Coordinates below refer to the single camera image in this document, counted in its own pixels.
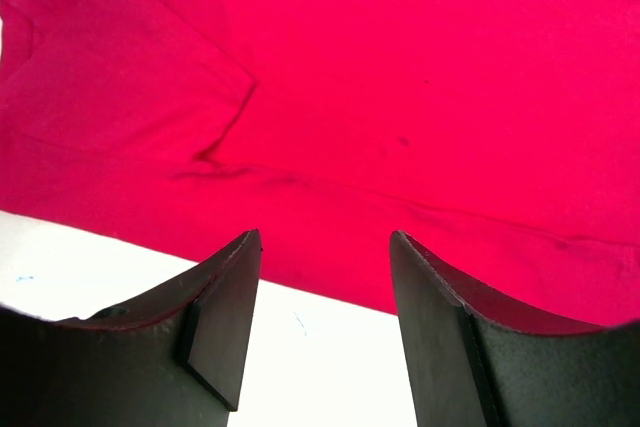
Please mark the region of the pink red t shirt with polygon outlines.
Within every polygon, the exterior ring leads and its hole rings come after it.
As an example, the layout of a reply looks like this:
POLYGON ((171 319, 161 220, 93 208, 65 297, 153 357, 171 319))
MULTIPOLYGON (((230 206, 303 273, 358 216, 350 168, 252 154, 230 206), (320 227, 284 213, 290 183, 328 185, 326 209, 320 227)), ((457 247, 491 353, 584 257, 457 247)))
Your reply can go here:
POLYGON ((639 316, 639 0, 1 0, 1 206, 394 308, 388 241, 639 316))

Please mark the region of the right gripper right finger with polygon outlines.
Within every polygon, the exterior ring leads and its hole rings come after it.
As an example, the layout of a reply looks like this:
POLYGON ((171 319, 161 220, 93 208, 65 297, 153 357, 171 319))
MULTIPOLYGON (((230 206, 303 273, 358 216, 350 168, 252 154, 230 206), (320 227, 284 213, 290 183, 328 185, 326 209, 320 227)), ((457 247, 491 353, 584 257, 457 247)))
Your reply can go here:
POLYGON ((639 325, 533 307, 390 239, 393 291, 421 426, 635 426, 639 325))

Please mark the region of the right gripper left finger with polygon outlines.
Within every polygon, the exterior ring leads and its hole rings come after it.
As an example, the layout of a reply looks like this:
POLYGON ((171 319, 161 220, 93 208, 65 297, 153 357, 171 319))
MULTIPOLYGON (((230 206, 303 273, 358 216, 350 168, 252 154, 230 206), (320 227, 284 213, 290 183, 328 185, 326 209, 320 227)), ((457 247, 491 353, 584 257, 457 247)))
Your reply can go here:
POLYGON ((92 317, 1 312, 5 426, 224 426, 239 404, 261 267, 247 231, 92 317))

